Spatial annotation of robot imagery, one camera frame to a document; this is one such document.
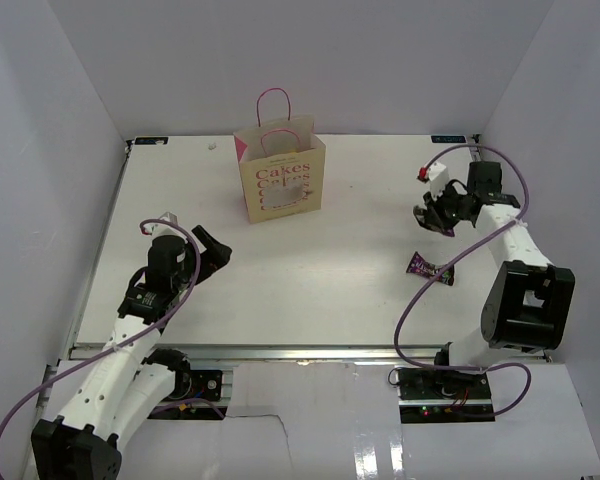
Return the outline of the blue label corner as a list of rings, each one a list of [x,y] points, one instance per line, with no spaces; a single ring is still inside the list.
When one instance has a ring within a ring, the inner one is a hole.
[[[465,144],[466,138],[462,135],[431,135],[430,139],[435,144]]]
[[[136,137],[133,140],[133,145],[141,145],[141,146],[155,146],[155,145],[166,145],[169,141],[168,137],[165,136],[140,136]]]

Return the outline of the aluminium front rail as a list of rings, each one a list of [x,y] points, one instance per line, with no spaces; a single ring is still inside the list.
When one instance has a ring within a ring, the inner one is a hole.
[[[318,347],[279,347],[279,346],[204,346],[204,345],[160,345],[157,348],[177,349],[184,352],[192,360],[398,360],[393,347],[360,347],[360,346],[318,346]],[[405,348],[403,352],[417,361],[433,359],[441,346],[425,346]],[[84,360],[101,350],[100,345],[83,345],[73,348],[68,354],[71,360]],[[516,359],[551,361],[545,353],[518,354]]]

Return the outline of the blue label right corner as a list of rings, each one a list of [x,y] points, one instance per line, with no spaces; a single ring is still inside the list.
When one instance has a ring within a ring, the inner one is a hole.
[[[430,139],[435,144],[465,144],[466,138],[462,135],[431,135]]]

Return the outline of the blue label left corner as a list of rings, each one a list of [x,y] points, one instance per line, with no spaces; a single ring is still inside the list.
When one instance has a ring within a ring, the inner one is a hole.
[[[165,136],[140,136],[136,137],[133,140],[133,145],[141,145],[141,146],[155,146],[155,145],[166,145],[169,141],[168,137]]]

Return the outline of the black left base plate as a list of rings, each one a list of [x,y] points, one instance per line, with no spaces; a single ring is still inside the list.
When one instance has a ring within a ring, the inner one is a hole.
[[[221,405],[223,372],[190,370],[176,376],[176,387],[150,413],[156,420],[222,420],[227,407]]]

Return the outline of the paper bag with pink handles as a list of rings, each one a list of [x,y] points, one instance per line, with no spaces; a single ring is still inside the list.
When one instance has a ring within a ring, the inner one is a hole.
[[[322,206],[326,145],[315,134],[314,117],[293,115],[291,99],[280,87],[264,90],[256,100],[280,92],[287,112],[233,133],[248,220],[262,223],[317,211]]]

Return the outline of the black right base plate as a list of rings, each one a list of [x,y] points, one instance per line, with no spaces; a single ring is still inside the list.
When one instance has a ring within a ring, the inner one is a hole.
[[[495,421],[485,374],[396,367],[387,380],[397,391],[403,425]]]

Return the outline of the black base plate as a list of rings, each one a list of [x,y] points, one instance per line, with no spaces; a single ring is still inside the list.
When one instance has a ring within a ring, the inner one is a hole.
[[[485,374],[396,367],[387,380],[397,391],[403,425],[495,421]]]
[[[150,413],[156,420],[222,420],[227,407],[221,405],[223,372],[190,370],[176,376],[176,387]]]

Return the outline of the purple chocolate pack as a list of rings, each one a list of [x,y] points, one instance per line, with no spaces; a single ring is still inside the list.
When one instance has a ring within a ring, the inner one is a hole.
[[[415,251],[406,268],[407,274],[413,274],[422,278],[431,279],[436,277],[437,282],[453,286],[455,283],[455,267],[451,266],[445,270],[443,265],[436,265],[424,259],[424,257]]]
[[[445,237],[454,237],[456,223],[445,216],[440,216],[434,208],[414,206],[413,215],[418,225],[425,230],[439,233]]]

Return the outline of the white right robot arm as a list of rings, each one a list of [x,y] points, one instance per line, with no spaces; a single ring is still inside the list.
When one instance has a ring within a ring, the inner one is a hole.
[[[441,366],[431,374],[433,390],[452,399],[479,384],[482,371],[516,353],[554,350],[562,342],[575,289],[575,275],[555,266],[533,241],[519,219],[517,198],[502,190],[498,162],[473,161],[464,190],[439,162],[420,171],[428,184],[424,204],[414,208],[418,224],[450,235],[469,222],[481,234],[493,234],[487,244],[498,273],[481,311],[480,325],[466,337],[450,342],[436,354]]]

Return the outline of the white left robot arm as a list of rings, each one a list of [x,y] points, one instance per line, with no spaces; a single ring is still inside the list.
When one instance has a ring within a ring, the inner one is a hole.
[[[187,231],[170,215],[141,222],[151,239],[146,264],[129,280],[102,351],[52,420],[37,422],[31,444],[40,479],[115,479],[123,452],[164,399],[191,387],[183,354],[156,344],[193,288],[225,267],[231,248],[202,226]]]

